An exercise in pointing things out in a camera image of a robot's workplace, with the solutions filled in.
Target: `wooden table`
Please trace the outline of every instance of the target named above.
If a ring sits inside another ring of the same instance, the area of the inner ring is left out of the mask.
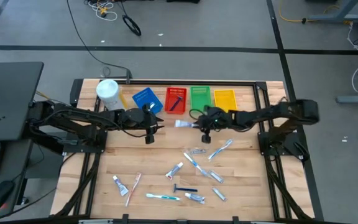
[[[95,88],[98,83],[98,79],[83,80],[78,108],[93,110],[96,101]],[[241,86],[240,81],[236,83],[240,84],[237,86],[214,85],[211,86],[211,91],[233,89],[238,110],[255,110],[252,88]],[[285,96],[282,82],[266,82],[266,84],[271,104],[275,104]],[[273,220],[265,161],[260,155],[257,140],[259,131],[257,125],[246,133],[237,133],[233,130],[212,132],[212,142],[206,145],[201,142],[202,133],[199,130],[173,127],[176,119],[192,121],[188,115],[188,110],[191,108],[189,85],[121,85],[121,90],[128,107],[134,108],[136,105],[132,96],[145,87],[151,87],[164,104],[166,89],[170,86],[188,89],[187,112],[183,115],[166,114],[164,111],[158,113],[157,116],[165,120],[159,125],[165,125],[165,127],[155,134],[153,144],[146,145],[144,138],[133,138],[122,131],[108,134],[106,150],[101,156],[99,165],[91,218],[122,218],[123,214],[129,214],[130,219],[232,220],[233,216],[238,216],[244,221]],[[284,119],[276,119],[274,122],[275,125],[279,125],[283,121]],[[143,134],[144,131],[132,131],[132,133]],[[234,144],[208,162],[207,156],[228,139],[233,139]],[[208,150],[207,155],[197,155],[195,160],[203,169],[212,169],[223,176],[223,184],[201,176],[200,172],[185,159],[183,151],[195,147]],[[83,156],[83,154],[77,154],[64,165],[58,180],[51,213],[59,211],[76,190]],[[301,162],[292,156],[281,158],[288,191],[300,207],[308,215],[313,216],[310,194]],[[165,174],[179,162],[183,162],[184,166],[173,177],[173,180],[169,181]],[[143,176],[129,206],[125,207],[126,197],[119,195],[112,177],[118,176],[121,182],[130,189],[135,182],[137,172],[141,172]],[[184,192],[173,193],[173,184],[198,189],[197,194],[206,197],[205,204],[187,199]],[[214,194],[211,190],[214,186],[227,197],[227,202],[221,201]],[[280,216],[284,217],[281,195],[278,189],[276,192]],[[146,193],[173,195],[180,197],[181,200],[176,202],[147,198]],[[82,201],[82,212],[85,210],[85,201]]]

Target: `black metal frame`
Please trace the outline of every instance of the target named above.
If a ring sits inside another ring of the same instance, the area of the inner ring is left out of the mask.
[[[115,79],[118,84],[120,85],[125,85],[127,83],[126,79]],[[74,81],[73,83],[73,89],[72,90],[76,90],[77,94],[70,94],[70,102],[78,102],[79,100],[79,95],[80,95],[80,90],[83,84],[83,79],[77,79]],[[254,100],[255,100],[255,107],[257,110],[262,108],[261,105],[261,101],[260,101],[260,91],[262,92],[262,96],[264,99],[264,105],[265,106],[270,106],[270,101],[269,101],[269,95],[267,92],[267,85],[266,82],[242,82],[242,81],[203,81],[203,80],[131,80],[131,85],[210,85],[210,86],[216,86],[216,85],[225,85],[225,86],[247,86],[247,87],[251,87],[253,89],[254,92]],[[95,102],[95,111],[98,111],[100,107],[100,99],[97,98],[96,102]],[[269,128],[273,127],[273,121],[269,120],[268,121],[268,126]],[[265,130],[265,126],[264,123],[259,123],[259,129],[261,133],[266,132]],[[100,160],[100,153],[95,155],[95,161],[99,162]],[[271,163],[272,161],[270,160],[270,155],[263,155],[264,160],[265,160],[265,165],[266,165],[266,169],[268,172],[268,163]],[[82,167],[82,171],[81,171],[81,179],[83,179],[83,177],[86,175],[87,170],[88,170],[88,164],[89,164],[89,154],[87,153],[85,155],[84,158],[84,162],[83,162],[83,167]],[[280,155],[275,156],[274,159],[275,163],[276,163],[276,168],[277,168],[277,174],[278,174],[278,178],[280,180],[280,182],[282,183],[282,185],[285,187],[285,177],[284,177],[284,173],[283,173],[283,167],[282,167],[282,162],[281,162],[281,158]],[[307,172],[306,170],[308,169],[307,166],[304,166],[305,168],[305,175],[308,175],[310,172]],[[280,220],[282,219],[280,217],[280,211],[278,209],[278,202],[277,202],[277,194],[276,194],[276,186],[274,184],[274,181],[272,180],[272,178],[269,176],[269,174],[267,175],[268,178],[268,187],[269,187],[269,192],[270,192],[270,198],[271,198],[271,203],[272,203],[272,213],[273,213],[273,217],[274,220]],[[86,203],[86,212],[85,215],[90,216],[91,215],[91,208],[92,208],[92,201],[93,201],[93,195],[94,195],[94,189],[95,189],[95,185],[96,185],[96,179],[97,176],[95,175],[90,183],[90,188],[89,188],[89,194],[88,194],[88,201]],[[317,197],[317,201],[319,202],[318,199],[318,195],[310,195],[311,198]],[[320,210],[321,209],[321,205],[320,204],[315,204],[313,202],[315,202],[316,200],[312,199],[312,205],[313,205],[313,209],[316,210]],[[80,211],[80,204],[81,204],[81,198],[77,201],[75,209],[74,209],[74,215],[78,215],[79,211]],[[283,196],[283,204],[284,204],[284,212],[285,212],[285,218],[286,219],[291,219],[291,208],[289,206],[289,203],[287,202],[286,198]],[[208,222],[208,223],[249,223],[249,222],[239,222],[239,221],[235,221],[238,220],[235,217],[233,217],[234,219],[232,221],[191,221],[191,220],[186,220],[185,223],[189,224],[189,223],[203,223],[203,222]],[[317,220],[321,220],[323,221],[322,217],[317,217]],[[131,223],[179,223],[179,220],[131,220]]]

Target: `white toothbrush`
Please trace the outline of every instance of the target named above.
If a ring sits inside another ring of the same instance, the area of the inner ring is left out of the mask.
[[[148,198],[160,198],[160,199],[168,199],[168,200],[180,200],[178,197],[165,196],[165,195],[154,195],[154,194],[146,194]]]

